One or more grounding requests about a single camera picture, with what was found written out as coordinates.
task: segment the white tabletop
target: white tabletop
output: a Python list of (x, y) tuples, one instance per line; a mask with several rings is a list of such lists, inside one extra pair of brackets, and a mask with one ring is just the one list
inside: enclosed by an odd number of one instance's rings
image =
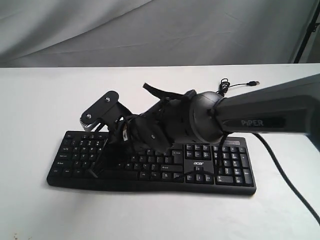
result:
[[(257, 190), (251, 197), (121, 193), (48, 186), (67, 130), (109, 90), (134, 113), (157, 99), (142, 88), (216, 91), (227, 97), (320, 73), (320, 64), (137, 68), (0, 69), (0, 239), (10, 240), (318, 240), (320, 228), (289, 189), (263, 145), (246, 138)], [(305, 136), (264, 134), (283, 169), (320, 214), (320, 154)]]

